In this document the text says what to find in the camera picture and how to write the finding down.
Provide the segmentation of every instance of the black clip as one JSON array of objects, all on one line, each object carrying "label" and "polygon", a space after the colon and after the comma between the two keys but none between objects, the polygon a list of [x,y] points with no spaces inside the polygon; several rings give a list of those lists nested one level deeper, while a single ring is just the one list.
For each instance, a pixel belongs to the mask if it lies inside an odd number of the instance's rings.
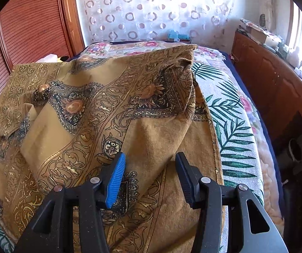
[{"label": "black clip", "polygon": [[83,185],[56,185],[25,228],[14,253],[73,253],[74,206],[79,206],[82,253],[109,253],[101,209],[110,209],[116,201],[124,169],[125,155],[119,152],[110,166]]},{"label": "black clip", "polygon": [[176,154],[176,170],[186,202],[201,209],[191,252],[218,253],[221,208],[228,206],[228,253],[288,253],[286,245],[258,199],[245,184],[220,186]]}]

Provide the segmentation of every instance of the wooden cabinet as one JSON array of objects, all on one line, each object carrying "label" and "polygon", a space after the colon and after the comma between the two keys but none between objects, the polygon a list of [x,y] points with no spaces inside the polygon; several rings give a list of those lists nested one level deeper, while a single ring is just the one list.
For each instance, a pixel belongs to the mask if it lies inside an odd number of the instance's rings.
[{"label": "wooden cabinet", "polygon": [[302,106],[302,82],[286,62],[240,33],[235,34],[232,55],[274,141]]}]

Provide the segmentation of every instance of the bed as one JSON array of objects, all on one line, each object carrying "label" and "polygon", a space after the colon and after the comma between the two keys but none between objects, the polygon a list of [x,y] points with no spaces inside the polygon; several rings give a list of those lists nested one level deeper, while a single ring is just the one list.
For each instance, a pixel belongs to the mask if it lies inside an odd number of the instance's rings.
[{"label": "bed", "polygon": [[[78,57],[118,58],[180,45],[160,41],[95,43]],[[243,82],[227,54],[199,46],[192,71],[213,118],[222,162],[224,183],[235,187],[245,183],[265,206],[283,234],[283,195],[267,130]],[[227,249],[227,214],[221,250]],[[0,227],[0,246],[12,252],[14,243]]]}]

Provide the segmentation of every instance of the dresser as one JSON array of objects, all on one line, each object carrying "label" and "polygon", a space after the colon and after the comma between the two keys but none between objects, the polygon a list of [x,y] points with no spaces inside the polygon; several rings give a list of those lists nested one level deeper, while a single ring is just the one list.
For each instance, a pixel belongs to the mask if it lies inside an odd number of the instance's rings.
[{"label": "dresser", "polygon": [[291,65],[239,32],[232,55],[278,152],[302,133],[302,80]]}]

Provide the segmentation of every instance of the blue gripper pad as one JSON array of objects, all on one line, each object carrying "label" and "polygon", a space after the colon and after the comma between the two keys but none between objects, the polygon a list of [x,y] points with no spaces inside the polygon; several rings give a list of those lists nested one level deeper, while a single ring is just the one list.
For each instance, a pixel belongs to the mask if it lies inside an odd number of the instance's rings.
[{"label": "blue gripper pad", "polygon": [[192,167],[189,165],[183,152],[176,154],[176,171],[184,193],[185,201],[191,208],[195,209],[196,203],[200,201],[199,180],[194,175]]},{"label": "blue gripper pad", "polygon": [[116,165],[107,186],[105,199],[105,204],[108,208],[112,207],[118,195],[119,187],[125,171],[125,154],[122,152],[117,153],[113,163],[116,163]]}]

